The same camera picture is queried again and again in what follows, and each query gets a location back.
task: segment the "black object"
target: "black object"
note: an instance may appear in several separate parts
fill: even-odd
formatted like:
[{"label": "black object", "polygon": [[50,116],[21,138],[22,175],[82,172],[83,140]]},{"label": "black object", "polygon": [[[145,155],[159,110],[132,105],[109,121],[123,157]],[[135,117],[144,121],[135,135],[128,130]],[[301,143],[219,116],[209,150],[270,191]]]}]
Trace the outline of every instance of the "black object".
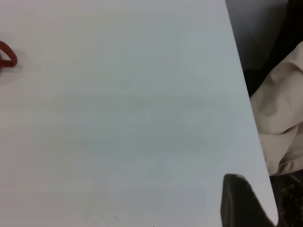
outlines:
[{"label": "black object", "polygon": [[223,227],[274,227],[243,176],[226,174],[221,201]]},{"label": "black object", "polygon": [[245,70],[244,78],[251,97],[270,71],[303,41],[303,0],[289,0],[286,15],[273,50],[261,70]]}]

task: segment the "beige fabric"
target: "beige fabric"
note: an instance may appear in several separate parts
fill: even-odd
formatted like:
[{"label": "beige fabric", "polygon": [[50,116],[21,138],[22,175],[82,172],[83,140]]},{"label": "beige fabric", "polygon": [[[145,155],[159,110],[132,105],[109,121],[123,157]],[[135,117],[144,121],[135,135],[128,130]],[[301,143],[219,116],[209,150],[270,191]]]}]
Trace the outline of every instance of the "beige fabric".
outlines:
[{"label": "beige fabric", "polygon": [[251,97],[270,175],[303,168],[303,43],[266,77]]}]

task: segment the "red object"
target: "red object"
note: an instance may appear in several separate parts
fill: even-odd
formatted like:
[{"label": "red object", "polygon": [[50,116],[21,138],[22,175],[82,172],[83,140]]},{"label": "red object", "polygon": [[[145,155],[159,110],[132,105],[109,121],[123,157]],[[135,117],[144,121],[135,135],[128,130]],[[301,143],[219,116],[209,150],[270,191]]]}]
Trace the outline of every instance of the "red object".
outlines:
[{"label": "red object", "polygon": [[2,67],[14,67],[15,65],[17,65],[18,58],[13,52],[13,50],[6,43],[0,41],[0,50],[5,52],[10,58],[10,60],[4,60],[0,55],[0,69]]}]

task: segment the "white table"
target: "white table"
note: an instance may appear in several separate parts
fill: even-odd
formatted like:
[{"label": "white table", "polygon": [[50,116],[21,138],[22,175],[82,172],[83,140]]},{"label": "white table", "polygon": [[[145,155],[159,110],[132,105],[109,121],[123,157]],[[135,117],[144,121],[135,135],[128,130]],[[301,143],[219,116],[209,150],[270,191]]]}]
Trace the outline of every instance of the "white table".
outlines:
[{"label": "white table", "polygon": [[276,204],[224,0],[3,0],[0,226],[217,227]]}]

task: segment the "gray wall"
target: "gray wall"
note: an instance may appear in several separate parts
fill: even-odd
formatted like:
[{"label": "gray wall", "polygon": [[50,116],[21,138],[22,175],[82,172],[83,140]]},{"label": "gray wall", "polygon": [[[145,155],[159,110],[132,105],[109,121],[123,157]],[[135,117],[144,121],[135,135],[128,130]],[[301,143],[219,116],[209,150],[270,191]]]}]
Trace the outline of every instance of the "gray wall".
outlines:
[{"label": "gray wall", "polygon": [[226,0],[243,69],[259,69],[282,25],[288,0]]}]

